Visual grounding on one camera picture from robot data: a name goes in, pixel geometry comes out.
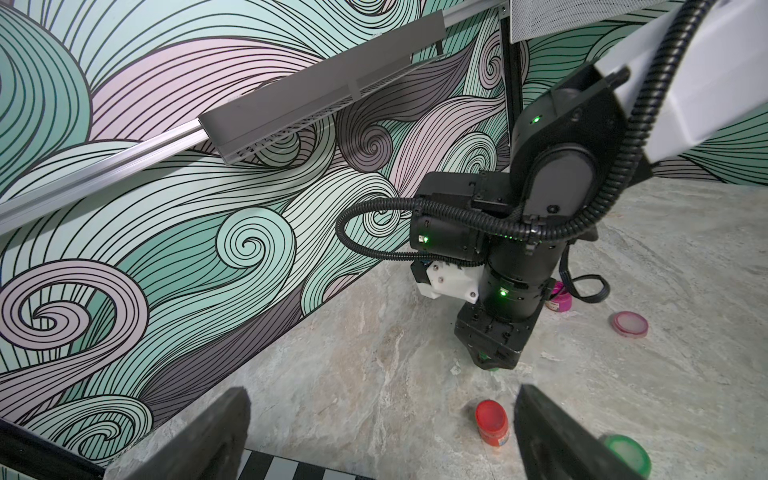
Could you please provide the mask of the green jar lid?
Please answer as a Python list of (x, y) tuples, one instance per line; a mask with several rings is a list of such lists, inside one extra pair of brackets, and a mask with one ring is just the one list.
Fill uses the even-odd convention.
[(603, 435), (600, 441), (643, 479), (650, 477), (652, 461), (640, 443), (620, 434)]

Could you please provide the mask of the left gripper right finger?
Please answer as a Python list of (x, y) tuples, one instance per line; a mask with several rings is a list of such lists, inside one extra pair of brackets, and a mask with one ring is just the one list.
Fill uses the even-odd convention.
[(513, 425), (528, 479), (640, 477), (532, 384), (520, 387)]

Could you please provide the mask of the red paint jar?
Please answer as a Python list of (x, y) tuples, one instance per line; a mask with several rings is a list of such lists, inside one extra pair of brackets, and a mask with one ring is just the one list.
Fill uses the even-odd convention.
[(475, 421), (482, 440), (501, 447), (509, 438), (509, 420), (505, 409), (496, 401), (483, 400), (475, 407)]

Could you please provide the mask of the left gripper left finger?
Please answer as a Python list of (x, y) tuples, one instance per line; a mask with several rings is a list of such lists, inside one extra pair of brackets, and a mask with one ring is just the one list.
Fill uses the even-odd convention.
[(250, 413), (246, 389), (228, 389), (128, 477), (235, 479), (245, 449)]

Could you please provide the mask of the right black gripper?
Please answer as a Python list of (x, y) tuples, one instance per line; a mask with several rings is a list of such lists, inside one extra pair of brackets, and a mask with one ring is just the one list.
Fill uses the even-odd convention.
[(489, 315), (481, 306), (465, 302), (454, 325), (454, 334), (482, 370), (514, 370), (530, 339), (540, 308), (520, 321)]

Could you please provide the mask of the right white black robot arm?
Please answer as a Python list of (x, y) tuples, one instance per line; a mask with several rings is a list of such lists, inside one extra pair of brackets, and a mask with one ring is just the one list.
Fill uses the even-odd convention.
[(570, 247), (623, 191), (767, 101), (767, 5), (686, 1), (541, 94), (507, 172), (426, 175), (410, 198), (339, 214), (348, 249), (406, 261), (420, 292), (464, 304), (454, 331), (481, 369), (513, 369)]

